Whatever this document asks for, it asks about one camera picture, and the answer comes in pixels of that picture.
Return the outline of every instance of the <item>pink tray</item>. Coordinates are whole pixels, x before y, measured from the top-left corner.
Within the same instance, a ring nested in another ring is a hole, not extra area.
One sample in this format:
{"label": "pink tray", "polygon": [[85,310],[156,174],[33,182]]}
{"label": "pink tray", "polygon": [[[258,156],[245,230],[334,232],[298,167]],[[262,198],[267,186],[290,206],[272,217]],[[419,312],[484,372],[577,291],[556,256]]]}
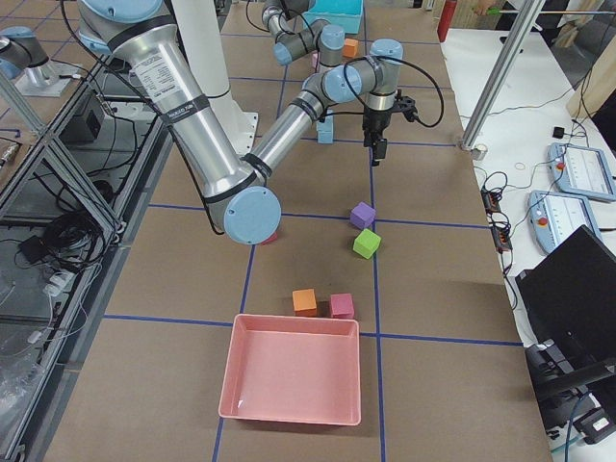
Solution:
{"label": "pink tray", "polygon": [[230,419],[358,425],[359,324],[238,315],[218,413]]}

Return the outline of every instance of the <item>red cylinder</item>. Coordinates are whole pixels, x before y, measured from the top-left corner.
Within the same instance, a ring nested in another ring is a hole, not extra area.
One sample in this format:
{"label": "red cylinder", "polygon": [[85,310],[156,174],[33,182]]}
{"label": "red cylinder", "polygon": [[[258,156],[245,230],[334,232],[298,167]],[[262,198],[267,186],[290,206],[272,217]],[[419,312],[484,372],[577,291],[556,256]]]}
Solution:
{"label": "red cylinder", "polygon": [[455,7],[457,4],[458,2],[456,0],[446,0],[445,5],[443,6],[439,27],[436,29],[436,32],[439,35],[439,41],[441,41],[441,43],[443,43],[447,38],[447,32],[449,31],[449,26],[451,25],[451,20],[453,19],[453,14],[455,13]]}

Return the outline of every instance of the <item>label sticker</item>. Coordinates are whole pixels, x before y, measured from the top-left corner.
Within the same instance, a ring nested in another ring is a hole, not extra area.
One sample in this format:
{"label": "label sticker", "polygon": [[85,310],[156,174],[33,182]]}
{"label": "label sticker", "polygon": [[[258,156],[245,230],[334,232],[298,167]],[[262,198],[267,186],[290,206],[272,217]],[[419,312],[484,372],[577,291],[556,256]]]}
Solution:
{"label": "label sticker", "polygon": [[606,428],[609,425],[609,421],[603,417],[599,420],[597,420],[595,423],[593,423],[593,428],[595,428],[596,431],[601,431],[604,428]]}
{"label": "label sticker", "polygon": [[181,90],[175,84],[173,73],[159,53],[137,64],[133,67],[133,70],[137,77],[139,77],[141,84],[145,87],[147,94],[155,103]]}

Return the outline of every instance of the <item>metal pole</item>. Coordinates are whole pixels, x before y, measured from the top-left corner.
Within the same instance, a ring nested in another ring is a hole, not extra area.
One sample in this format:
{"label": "metal pole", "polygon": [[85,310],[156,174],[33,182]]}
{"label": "metal pole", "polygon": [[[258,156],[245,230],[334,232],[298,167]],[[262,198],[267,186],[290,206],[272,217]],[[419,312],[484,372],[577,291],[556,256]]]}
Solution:
{"label": "metal pole", "polygon": [[494,64],[492,73],[485,84],[483,93],[479,96],[473,115],[471,115],[469,124],[466,127],[464,137],[460,141],[460,147],[462,149],[466,151],[474,150],[479,131],[490,113],[492,105],[496,101],[513,63],[520,53],[522,42],[532,28],[537,15],[541,12],[545,3],[546,0],[526,0],[520,9],[520,14],[518,14],[518,17],[513,23],[509,37],[504,43],[504,47],[500,52],[496,64]]}
{"label": "metal pole", "polygon": [[39,136],[42,134],[46,127],[45,122],[40,119],[39,115],[32,109],[32,106],[30,106],[26,98],[21,95],[2,72],[0,72],[0,97],[4,98],[4,100],[21,116],[30,130]]}

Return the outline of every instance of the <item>foam block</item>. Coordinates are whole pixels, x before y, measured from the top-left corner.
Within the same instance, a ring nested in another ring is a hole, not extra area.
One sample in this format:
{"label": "foam block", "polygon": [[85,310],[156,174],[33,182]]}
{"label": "foam block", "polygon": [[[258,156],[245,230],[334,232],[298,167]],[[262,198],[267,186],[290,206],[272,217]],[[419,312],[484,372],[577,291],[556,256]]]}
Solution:
{"label": "foam block", "polygon": [[351,294],[333,294],[329,298],[331,317],[338,320],[352,320],[355,317]]}
{"label": "foam block", "polygon": [[350,211],[350,222],[359,229],[369,227],[376,217],[376,210],[365,202],[360,202]]}
{"label": "foam block", "polygon": [[296,316],[314,318],[317,315],[317,297],[314,289],[293,291],[293,309]]}
{"label": "foam block", "polygon": [[359,41],[354,38],[345,38],[345,46],[343,47],[343,56],[345,58],[355,58],[359,51]]}
{"label": "foam block", "polygon": [[370,229],[365,229],[355,238],[353,250],[364,258],[371,258],[381,245],[381,237]]}

